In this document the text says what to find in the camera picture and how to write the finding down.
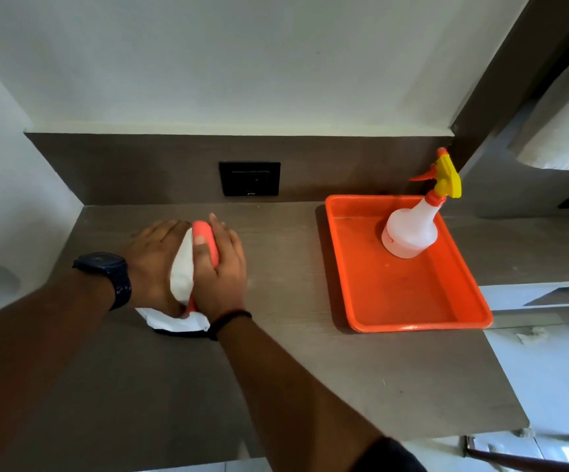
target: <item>yellow spray nozzle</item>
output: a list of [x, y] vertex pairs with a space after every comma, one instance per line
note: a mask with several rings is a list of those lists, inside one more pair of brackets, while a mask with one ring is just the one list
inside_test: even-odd
[[438, 196], [450, 196], [455, 199], [461, 197], [461, 178], [455, 170], [451, 156], [444, 147], [437, 150], [437, 161], [431, 164], [431, 168], [426, 174], [418, 175], [409, 180], [425, 181], [427, 179], [437, 181], [434, 190]]

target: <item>floor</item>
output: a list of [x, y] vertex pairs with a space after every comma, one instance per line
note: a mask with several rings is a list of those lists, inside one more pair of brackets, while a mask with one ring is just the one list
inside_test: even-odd
[[[569, 308], [497, 312], [485, 332], [531, 429], [479, 434], [483, 450], [569, 462]], [[405, 446], [429, 472], [489, 472], [486, 462], [463, 458], [459, 437], [410, 441]], [[165, 472], [269, 472], [264, 458], [165, 469]]]

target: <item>hand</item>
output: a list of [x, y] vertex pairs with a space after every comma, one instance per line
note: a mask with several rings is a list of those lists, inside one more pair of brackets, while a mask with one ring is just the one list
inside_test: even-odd
[[247, 287], [245, 254], [238, 235], [210, 214], [210, 226], [219, 249], [219, 266], [214, 268], [210, 248], [204, 237], [194, 238], [195, 303], [212, 323], [221, 315], [245, 309], [243, 296]]
[[191, 227], [188, 222], [155, 222], [137, 233], [120, 255], [127, 260], [132, 308], [154, 308], [170, 317], [186, 309], [170, 293], [170, 269]]

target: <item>white cloth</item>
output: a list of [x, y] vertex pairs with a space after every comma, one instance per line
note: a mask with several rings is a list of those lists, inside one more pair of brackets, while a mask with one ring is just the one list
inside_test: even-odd
[[569, 67], [540, 98], [509, 149], [528, 166], [569, 170]]
[[[179, 246], [173, 266], [170, 269], [170, 291], [175, 299], [183, 305], [188, 304], [193, 291], [193, 230], [189, 229]], [[186, 319], [171, 318], [161, 311], [152, 308], [136, 308], [147, 321], [147, 325], [155, 330], [166, 330], [173, 333], [190, 331], [208, 331], [210, 322], [201, 313], [193, 311]]]

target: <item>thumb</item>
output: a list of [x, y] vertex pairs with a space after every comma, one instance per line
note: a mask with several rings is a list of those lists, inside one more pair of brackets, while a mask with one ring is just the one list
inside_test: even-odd
[[203, 235], [195, 238], [193, 244], [193, 261], [195, 277], [216, 274], [210, 258], [210, 247]]

